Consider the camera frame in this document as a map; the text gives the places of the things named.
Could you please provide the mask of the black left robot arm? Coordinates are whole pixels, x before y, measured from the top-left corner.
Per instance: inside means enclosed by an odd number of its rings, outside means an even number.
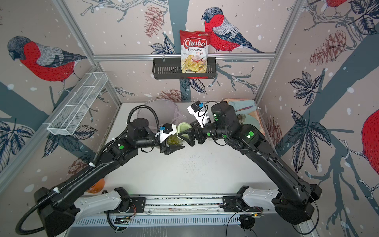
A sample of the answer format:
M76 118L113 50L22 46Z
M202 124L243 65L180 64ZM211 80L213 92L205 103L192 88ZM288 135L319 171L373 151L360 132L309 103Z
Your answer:
M158 147L165 155L182 149L182 146L166 143L166 139L176 132L176 125L170 123L152 132L145 118L128 121L125 130L108 142L83 170L54 188L39 189L35 193L36 204L20 218L15 232L31 235L46 231L49 237L63 233L84 212L84 208L75 203L79 197L106 175L136 157L140 149Z

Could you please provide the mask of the light green jar lid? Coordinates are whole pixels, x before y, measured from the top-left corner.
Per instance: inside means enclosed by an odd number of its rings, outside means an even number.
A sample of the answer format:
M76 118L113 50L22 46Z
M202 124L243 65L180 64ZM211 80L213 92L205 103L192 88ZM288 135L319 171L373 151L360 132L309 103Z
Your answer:
M188 129L191 129L192 126L187 122L182 122L177 126L177 135L179 135L181 132L184 132Z

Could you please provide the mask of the green lid mung bean jar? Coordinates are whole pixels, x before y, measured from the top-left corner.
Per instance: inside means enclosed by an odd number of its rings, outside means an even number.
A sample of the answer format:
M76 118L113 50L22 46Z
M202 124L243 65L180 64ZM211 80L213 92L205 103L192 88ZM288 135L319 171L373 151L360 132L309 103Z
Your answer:
M169 146L183 146L184 141L180 139L177 134L172 134L166 139L167 145Z

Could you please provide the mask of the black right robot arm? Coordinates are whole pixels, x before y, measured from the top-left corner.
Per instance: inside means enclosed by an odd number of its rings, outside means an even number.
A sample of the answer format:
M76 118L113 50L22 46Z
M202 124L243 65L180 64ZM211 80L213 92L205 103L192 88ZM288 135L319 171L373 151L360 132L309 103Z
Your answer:
M239 122L234 108L222 101L213 105L208 115L207 105L199 101L187 108L196 120L178 136L190 146L203 144L207 139L223 139L228 146L253 161L277 186L277 191L257 190L243 186L236 195L246 207L273 208L292 225L310 220L318 210L316 201L322 189L299 177L276 152L265 136L253 125Z

